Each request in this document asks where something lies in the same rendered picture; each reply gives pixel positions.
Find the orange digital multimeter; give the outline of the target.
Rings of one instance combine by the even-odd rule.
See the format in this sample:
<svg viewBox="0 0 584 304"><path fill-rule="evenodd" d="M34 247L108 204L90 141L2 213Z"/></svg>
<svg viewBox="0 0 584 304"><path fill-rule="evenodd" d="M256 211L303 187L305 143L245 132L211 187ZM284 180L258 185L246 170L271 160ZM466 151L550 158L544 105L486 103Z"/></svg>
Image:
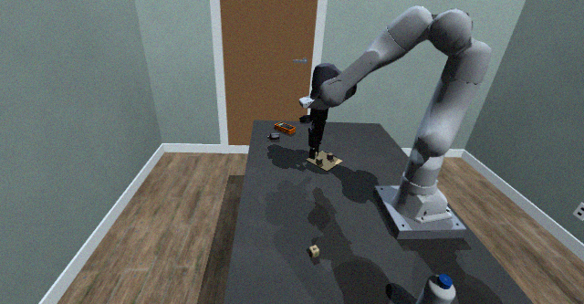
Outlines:
<svg viewBox="0 0 584 304"><path fill-rule="evenodd" d="M282 131L284 133L287 133L287 134L292 134L293 132L296 131L296 127L285 124L284 122L279 122L279 123L275 124L275 129Z"/></svg>

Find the grey bottle with blue cap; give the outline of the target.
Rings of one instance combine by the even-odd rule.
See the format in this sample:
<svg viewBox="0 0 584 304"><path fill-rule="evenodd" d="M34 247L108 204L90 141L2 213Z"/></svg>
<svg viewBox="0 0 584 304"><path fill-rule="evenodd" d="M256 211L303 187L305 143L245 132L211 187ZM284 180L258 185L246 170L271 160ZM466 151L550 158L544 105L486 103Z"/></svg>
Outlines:
<svg viewBox="0 0 584 304"><path fill-rule="evenodd" d="M430 276L416 304L451 304L455 297L452 284L451 278L445 274Z"/></svg>

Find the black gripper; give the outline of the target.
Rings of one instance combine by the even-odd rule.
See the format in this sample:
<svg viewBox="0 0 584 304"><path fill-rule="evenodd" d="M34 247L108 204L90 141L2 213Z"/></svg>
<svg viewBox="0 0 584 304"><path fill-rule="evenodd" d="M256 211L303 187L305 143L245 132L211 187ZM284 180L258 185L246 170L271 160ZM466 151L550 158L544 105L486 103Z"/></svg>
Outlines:
<svg viewBox="0 0 584 304"><path fill-rule="evenodd" d="M329 109L310 109L310 119L312 119L312 127L308 128L308 146L310 146L310 159L315 160L316 152L318 153L319 145L322 141L326 119L328 117L328 111Z"/></svg>

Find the beige mat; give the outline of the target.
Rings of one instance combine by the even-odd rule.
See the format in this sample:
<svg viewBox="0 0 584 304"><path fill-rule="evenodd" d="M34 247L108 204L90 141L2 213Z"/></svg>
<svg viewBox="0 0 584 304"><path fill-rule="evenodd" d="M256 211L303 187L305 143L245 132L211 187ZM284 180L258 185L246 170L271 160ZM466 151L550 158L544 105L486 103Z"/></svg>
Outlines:
<svg viewBox="0 0 584 304"><path fill-rule="evenodd" d="M322 163L316 163L316 158L318 158L318 157L323 159ZM328 170L332 169L333 167L335 167L336 165L338 165L339 163L341 163L341 160L334 157L334 156L333 156L333 159L328 159L327 153L323 152L323 151L318 153L318 157L316 157L315 160L308 158L308 159L306 159L306 161L315 164L317 167L319 167L325 171L328 171Z"/></svg>

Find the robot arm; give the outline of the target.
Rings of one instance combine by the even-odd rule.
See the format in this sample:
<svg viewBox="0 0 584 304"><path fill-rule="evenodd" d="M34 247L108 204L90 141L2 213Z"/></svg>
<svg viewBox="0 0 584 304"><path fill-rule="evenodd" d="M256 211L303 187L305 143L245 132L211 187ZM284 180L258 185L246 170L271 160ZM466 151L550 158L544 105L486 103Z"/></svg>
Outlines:
<svg viewBox="0 0 584 304"><path fill-rule="evenodd" d="M473 21L462 9L433 15L421 6L410 7L343 72L330 63L315 66L311 93L299 99L303 108L337 107L355 94L357 84L371 72L402 58L425 40L448 56L421 119L401 185L391 201L397 212L419 224L452 216L435 183L492 56L486 43L473 38L472 44L472 30Z"/></svg>

